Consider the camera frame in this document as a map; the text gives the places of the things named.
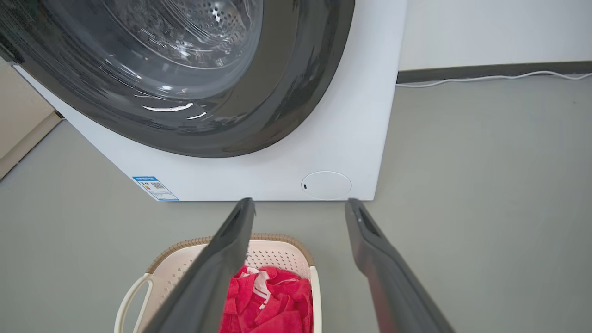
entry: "blue label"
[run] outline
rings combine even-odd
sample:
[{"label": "blue label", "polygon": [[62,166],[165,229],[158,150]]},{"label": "blue label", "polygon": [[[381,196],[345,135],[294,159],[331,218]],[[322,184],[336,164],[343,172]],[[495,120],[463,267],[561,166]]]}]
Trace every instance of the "blue label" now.
[{"label": "blue label", "polygon": [[142,188],[159,201],[179,201],[156,177],[133,177]]}]

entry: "gray floor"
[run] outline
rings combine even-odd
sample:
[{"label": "gray floor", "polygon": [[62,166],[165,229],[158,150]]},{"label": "gray floor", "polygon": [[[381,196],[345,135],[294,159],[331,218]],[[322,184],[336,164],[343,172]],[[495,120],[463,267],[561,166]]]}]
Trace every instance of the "gray floor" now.
[{"label": "gray floor", "polygon": [[[367,207],[458,332],[590,330],[591,92],[554,78],[398,90]],[[155,202],[62,123],[0,182],[0,331],[109,332],[152,259],[232,206]],[[343,203],[257,211],[255,232],[315,256],[324,331],[376,332]]]}]

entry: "white cable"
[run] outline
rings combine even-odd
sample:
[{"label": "white cable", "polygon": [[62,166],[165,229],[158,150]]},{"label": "white cable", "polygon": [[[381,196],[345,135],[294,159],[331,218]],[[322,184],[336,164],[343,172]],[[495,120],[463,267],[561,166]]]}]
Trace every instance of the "white cable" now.
[{"label": "white cable", "polygon": [[572,80],[572,81],[577,81],[577,80],[585,79],[589,76],[592,76],[592,73],[588,73],[588,74],[584,74],[584,75],[580,75],[580,76],[567,76],[567,75],[563,75],[563,74],[559,74],[559,73],[551,72],[551,71],[536,71],[536,72],[526,73],[526,74],[522,74],[522,75],[518,75],[518,76],[493,75],[493,76],[483,76],[480,78],[470,78],[470,79],[446,79],[446,80],[442,80],[442,81],[432,82],[430,84],[397,84],[397,87],[427,88],[427,87],[433,87],[435,85],[444,84],[446,82],[475,82],[475,81],[489,81],[489,80],[496,80],[496,79],[514,80],[514,79],[522,79],[527,76],[539,75],[539,74],[548,74],[548,75],[556,76],[558,78]]}]

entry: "wooden cabinet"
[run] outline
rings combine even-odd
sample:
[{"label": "wooden cabinet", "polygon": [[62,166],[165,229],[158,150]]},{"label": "wooden cabinet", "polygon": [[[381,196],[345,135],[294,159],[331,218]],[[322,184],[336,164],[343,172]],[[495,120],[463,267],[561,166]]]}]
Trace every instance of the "wooden cabinet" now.
[{"label": "wooden cabinet", "polygon": [[53,107],[0,58],[0,179],[60,121]]}]

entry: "white wall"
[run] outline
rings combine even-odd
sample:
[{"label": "white wall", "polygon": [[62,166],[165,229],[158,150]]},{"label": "white wall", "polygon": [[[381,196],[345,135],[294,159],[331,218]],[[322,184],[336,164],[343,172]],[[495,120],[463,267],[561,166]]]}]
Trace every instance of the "white wall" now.
[{"label": "white wall", "polygon": [[400,69],[592,60],[591,14],[591,0],[409,0]]}]

